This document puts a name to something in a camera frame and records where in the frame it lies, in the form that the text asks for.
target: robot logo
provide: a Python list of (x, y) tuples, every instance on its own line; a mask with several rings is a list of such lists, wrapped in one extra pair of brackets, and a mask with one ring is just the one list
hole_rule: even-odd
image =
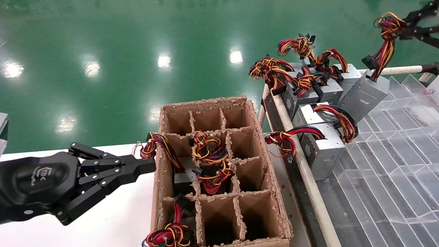
[(50, 176), (50, 173), (52, 172), (52, 168), (50, 167), (44, 167), (40, 168), (36, 171), (36, 177), (40, 177), (40, 181), (46, 180), (46, 176)]
[(52, 173), (52, 168), (50, 167), (43, 167), (40, 168), (39, 166), (36, 167), (33, 170), (32, 177), (31, 177), (31, 186), (35, 186), (36, 178), (40, 178), (40, 181), (46, 180), (46, 176), (50, 176)]

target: metal pipe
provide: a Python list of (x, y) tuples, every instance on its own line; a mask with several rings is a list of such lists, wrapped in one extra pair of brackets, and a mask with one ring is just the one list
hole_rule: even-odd
[[(264, 92), (262, 93), (262, 101), (264, 101), (265, 98), (267, 98), (267, 95), (269, 92), (270, 92), (270, 89), (268, 88), (268, 85), (264, 84)], [(261, 126), (261, 128), (264, 126), (264, 119), (265, 119), (265, 108), (261, 105), (259, 107), (259, 117), (258, 117), (259, 125)]]
[[(361, 74), (364, 74), (367, 71), (367, 69), (359, 69), (358, 72)], [(391, 68), (384, 68), (381, 72), (382, 76), (388, 76), (388, 75), (399, 75), (399, 74), (413, 74), (413, 73), (421, 73), (422, 72), (422, 66), (421, 65), (415, 65), (415, 66), (402, 66), (402, 67), (391, 67)]]
[[(288, 117), (285, 105), (279, 95), (273, 96), (274, 104), (276, 105), (279, 117), (281, 118), (282, 125), (285, 130), (290, 130), (294, 126)], [(323, 238), (325, 239), (326, 245), (328, 247), (341, 247), (340, 240), (335, 232), (334, 225), (332, 224), (331, 218), (329, 217), (328, 211), (326, 209), (325, 203), (323, 202), (322, 195), (320, 194), (317, 183), (314, 180), (314, 176), (311, 169), (306, 161), (305, 154), (303, 153), (302, 147), (299, 143), (297, 136), (291, 137), (296, 144), (296, 155), (295, 160), (300, 170), (300, 174), (305, 184), (306, 191), (308, 192), (309, 199), (313, 205), (314, 212), (316, 213), (317, 221), (320, 224), (322, 230)]]

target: glossy epoxy floor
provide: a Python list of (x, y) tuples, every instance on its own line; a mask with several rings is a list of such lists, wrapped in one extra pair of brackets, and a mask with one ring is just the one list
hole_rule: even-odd
[[(248, 69), (280, 39), (316, 35), (357, 68), (381, 46), (372, 22), (405, 17), (411, 0), (3, 0), (0, 112), (6, 152), (135, 143), (158, 126), (163, 104), (247, 95)], [(439, 51), (397, 41), (390, 66), (435, 62)], [(286, 59), (298, 62), (295, 54)]]

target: computer power supply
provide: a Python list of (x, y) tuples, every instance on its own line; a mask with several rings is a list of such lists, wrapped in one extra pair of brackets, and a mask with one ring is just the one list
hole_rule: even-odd
[(349, 112), (356, 123), (389, 94), (389, 80), (380, 76), (374, 82), (368, 78), (371, 75), (372, 72), (367, 70), (338, 103), (340, 108)]
[(317, 82), (314, 82), (313, 88), (317, 95), (319, 95), (317, 102), (328, 102), (330, 105), (338, 104), (343, 94), (341, 86), (331, 78), (327, 80), (326, 86), (319, 86)]
[(316, 140), (311, 133), (304, 133), (300, 138), (300, 145), (314, 179), (326, 179), (345, 145), (331, 123), (317, 123), (312, 126), (318, 128), (325, 139)]
[(293, 118), (293, 126), (298, 127), (302, 125), (333, 123), (337, 120), (337, 117), (329, 112), (320, 111), (315, 112), (313, 107), (316, 105), (329, 105), (328, 102), (322, 102), (310, 105), (299, 105), (296, 114)]
[[(297, 77), (297, 72), (288, 72), (290, 75)], [(287, 88), (284, 93), (284, 105), (287, 109), (288, 116), (290, 120), (293, 120), (299, 105), (317, 103), (319, 96), (310, 88), (304, 95), (297, 96), (294, 94), (296, 88), (291, 84), (287, 83)]]
[[(341, 64), (334, 64), (337, 66), (339, 70), (342, 69)], [(340, 86), (343, 89), (343, 94), (341, 98), (345, 96), (345, 94), (352, 88), (352, 86), (357, 83), (357, 81), (361, 78), (361, 73), (355, 68), (355, 66), (351, 63), (348, 64), (348, 72), (342, 73), (343, 81), (340, 83)]]

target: gray metal box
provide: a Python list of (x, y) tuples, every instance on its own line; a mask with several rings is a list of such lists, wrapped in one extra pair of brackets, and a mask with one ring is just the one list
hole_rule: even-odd
[[(334, 66), (337, 66), (339, 70), (342, 69), (341, 64), (334, 64)], [(351, 87), (361, 78), (361, 73), (358, 72), (358, 70), (355, 68), (355, 66), (351, 63), (348, 64), (348, 72), (342, 73), (343, 81), (341, 84), (341, 87), (343, 89), (342, 98), (345, 96), (345, 94), (351, 89)]]
[(300, 145), (314, 179), (326, 179), (345, 145), (330, 123), (317, 123), (312, 126), (318, 128), (326, 139), (316, 140), (311, 133), (304, 133)]
[[(328, 105), (327, 102), (317, 103), (317, 105)], [(315, 112), (313, 111), (314, 104), (311, 105), (299, 105), (296, 114), (293, 118), (293, 126), (298, 127), (302, 125), (332, 123), (337, 121), (337, 118), (328, 112)]]
[(297, 72), (300, 71), (302, 68), (302, 63), (301, 62), (289, 62), (288, 63), (291, 67), (293, 67), (293, 69)]
[(302, 60), (302, 67), (303, 66), (307, 66), (308, 68), (314, 67), (313, 65), (311, 65), (311, 61), (309, 60), (309, 58), (304, 58)]
[(380, 76), (374, 82), (366, 75), (372, 72), (367, 70), (338, 103), (357, 123), (389, 94), (388, 79)]
[(328, 102), (330, 105), (338, 104), (342, 94), (343, 89), (334, 79), (328, 79), (326, 86), (319, 86), (317, 83), (313, 84), (313, 88), (319, 95), (318, 102)]
[(293, 120), (294, 115), (296, 114), (297, 108), (299, 105), (303, 104), (312, 104), (317, 103), (317, 100), (319, 99), (319, 96), (314, 91), (313, 88), (310, 88), (304, 95), (298, 97), (297, 95), (294, 95), (295, 88), (290, 83), (287, 83), (287, 88), (284, 93), (284, 104), (285, 108), (287, 109), (288, 116), (291, 120)]
[(192, 171), (194, 168), (196, 168), (194, 162), (192, 161), (192, 157), (180, 157), (179, 159), (185, 171), (175, 173), (174, 184), (192, 183), (196, 178), (195, 173)]

